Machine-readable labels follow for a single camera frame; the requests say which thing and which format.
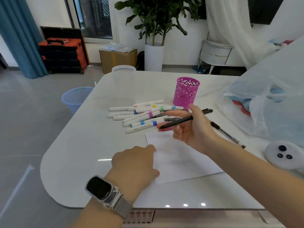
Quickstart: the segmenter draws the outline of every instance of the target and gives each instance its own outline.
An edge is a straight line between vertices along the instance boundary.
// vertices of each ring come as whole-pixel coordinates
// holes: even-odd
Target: person's left hand
[[[135,146],[116,153],[112,158],[112,169],[105,179],[116,185],[132,204],[159,176],[159,171],[153,168],[155,150],[154,145],[148,145],[146,148]]]

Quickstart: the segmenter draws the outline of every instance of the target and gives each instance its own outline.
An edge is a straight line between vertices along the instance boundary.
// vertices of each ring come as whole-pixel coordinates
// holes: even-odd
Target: black tv screen
[[[283,0],[248,0],[251,24],[270,25]],[[200,19],[206,19],[206,2],[199,7]]]

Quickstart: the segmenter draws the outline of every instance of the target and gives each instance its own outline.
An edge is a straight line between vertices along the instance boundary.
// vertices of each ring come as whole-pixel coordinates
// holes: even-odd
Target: flower pot
[[[164,58],[164,46],[161,43],[147,42],[145,45],[145,71],[161,72]]]

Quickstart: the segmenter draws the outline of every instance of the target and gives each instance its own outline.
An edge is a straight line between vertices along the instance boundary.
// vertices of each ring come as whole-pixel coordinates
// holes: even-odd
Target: red and black storage crate
[[[84,73],[87,66],[81,39],[48,38],[39,43],[44,65],[50,73]]]

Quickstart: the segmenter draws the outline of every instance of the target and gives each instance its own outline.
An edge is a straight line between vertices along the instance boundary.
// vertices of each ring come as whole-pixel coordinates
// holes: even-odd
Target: black button
[[[284,146],[284,145],[280,145],[280,146],[279,146],[279,150],[280,150],[280,151],[286,151],[287,148],[286,148],[286,146]]]

